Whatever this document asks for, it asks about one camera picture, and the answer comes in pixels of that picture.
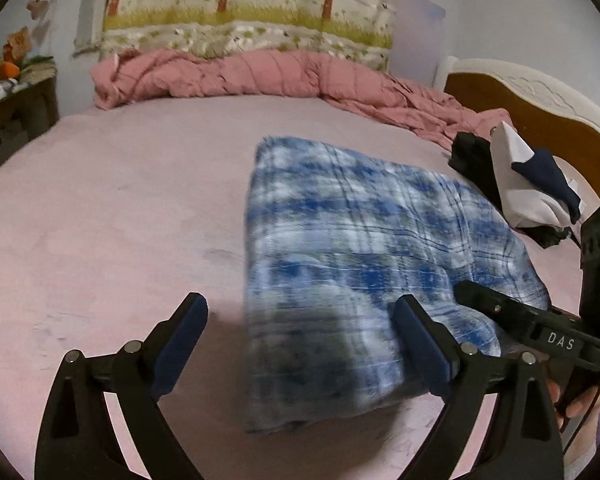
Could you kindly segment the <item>right hand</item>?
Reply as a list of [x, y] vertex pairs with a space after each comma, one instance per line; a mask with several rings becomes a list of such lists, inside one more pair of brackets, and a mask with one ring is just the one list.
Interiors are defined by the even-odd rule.
[[600, 417], [600, 390], [597, 387], [589, 388], [578, 396], [565, 409], [564, 414], [556, 413], [556, 420], [561, 425], [565, 417], [574, 419], [584, 416], [588, 410], [591, 410], [591, 413], [588, 415], [587, 422], [592, 422]]

